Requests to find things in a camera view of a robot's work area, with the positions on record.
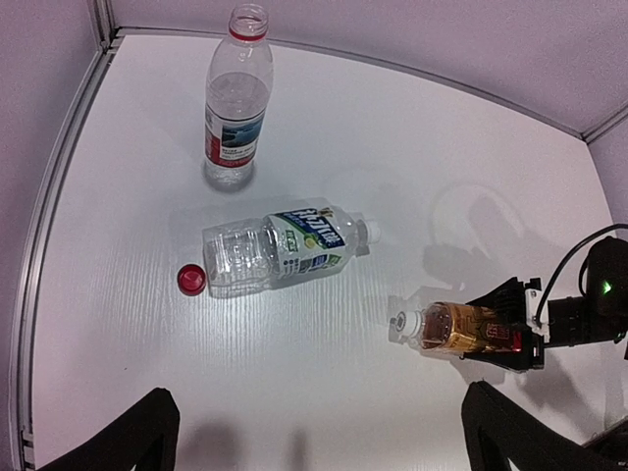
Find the gold red tea bottle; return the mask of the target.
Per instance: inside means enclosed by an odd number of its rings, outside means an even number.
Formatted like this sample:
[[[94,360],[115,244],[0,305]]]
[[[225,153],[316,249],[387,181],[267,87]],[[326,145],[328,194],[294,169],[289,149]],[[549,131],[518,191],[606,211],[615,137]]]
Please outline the gold red tea bottle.
[[[523,334],[494,310],[442,301],[398,312],[389,320],[389,340],[417,351],[455,356],[523,349]]]

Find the red bottle cap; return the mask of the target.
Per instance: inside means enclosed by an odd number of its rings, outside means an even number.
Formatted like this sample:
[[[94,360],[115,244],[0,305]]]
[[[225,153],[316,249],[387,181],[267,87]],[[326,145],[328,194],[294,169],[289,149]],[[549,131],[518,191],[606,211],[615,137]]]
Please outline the red bottle cap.
[[[196,264],[186,264],[178,271],[177,283],[181,293],[187,296],[199,295],[207,285],[205,271]]]

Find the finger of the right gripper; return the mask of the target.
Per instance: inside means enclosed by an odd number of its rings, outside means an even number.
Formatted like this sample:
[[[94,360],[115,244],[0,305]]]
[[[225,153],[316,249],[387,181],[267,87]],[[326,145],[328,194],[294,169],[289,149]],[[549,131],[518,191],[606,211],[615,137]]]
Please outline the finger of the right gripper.
[[[530,369],[530,361],[525,352],[515,351],[482,351],[465,352],[458,355],[461,360],[472,360],[491,364],[498,368],[515,373],[523,373]]]
[[[500,319],[525,319],[524,283],[512,277],[489,293],[467,302],[467,305],[488,308]]]

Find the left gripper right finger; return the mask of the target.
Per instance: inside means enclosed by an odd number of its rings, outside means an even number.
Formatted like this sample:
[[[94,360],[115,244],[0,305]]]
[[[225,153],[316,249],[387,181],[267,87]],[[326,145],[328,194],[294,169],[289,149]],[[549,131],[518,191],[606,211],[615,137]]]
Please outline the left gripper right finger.
[[[461,418],[473,470],[621,470],[623,426],[578,445],[485,381],[472,383]]]

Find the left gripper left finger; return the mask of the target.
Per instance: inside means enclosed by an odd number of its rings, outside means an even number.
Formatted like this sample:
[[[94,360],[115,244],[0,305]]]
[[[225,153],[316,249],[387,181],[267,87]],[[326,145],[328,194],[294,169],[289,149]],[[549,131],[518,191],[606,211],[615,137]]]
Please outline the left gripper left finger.
[[[44,470],[173,470],[181,414],[171,395],[156,388],[84,444]]]

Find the clear bottle red white label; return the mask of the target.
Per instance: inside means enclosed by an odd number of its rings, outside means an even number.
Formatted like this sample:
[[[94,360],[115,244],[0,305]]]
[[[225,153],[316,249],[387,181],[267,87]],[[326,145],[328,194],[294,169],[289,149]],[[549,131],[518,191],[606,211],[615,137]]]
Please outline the clear bottle red white label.
[[[250,181],[274,83],[268,12],[241,4],[210,61],[205,86],[205,176],[224,190]]]

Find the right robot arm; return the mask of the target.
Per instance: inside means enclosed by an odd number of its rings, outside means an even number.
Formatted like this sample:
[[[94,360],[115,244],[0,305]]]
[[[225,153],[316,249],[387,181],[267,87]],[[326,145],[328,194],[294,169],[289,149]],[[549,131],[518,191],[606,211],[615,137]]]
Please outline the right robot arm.
[[[607,236],[592,245],[578,275],[581,293],[550,299],[539,278],[512,277],[469,304],[486,307],[515,334],[513,352],[461,353],[462,359],[521,373],[545,366],[545,350],[627,335],[627,242]]]

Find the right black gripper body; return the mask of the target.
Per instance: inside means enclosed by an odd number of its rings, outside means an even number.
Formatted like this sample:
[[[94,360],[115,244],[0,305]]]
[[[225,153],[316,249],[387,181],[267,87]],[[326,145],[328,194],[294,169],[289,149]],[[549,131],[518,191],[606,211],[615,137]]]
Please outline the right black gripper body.
[[[531,330],[531,369],[545,367],[545,346],[548,342],[548,307],[542,301],[542,281],[533,278],[524,284],[524,314],[526,326]]]

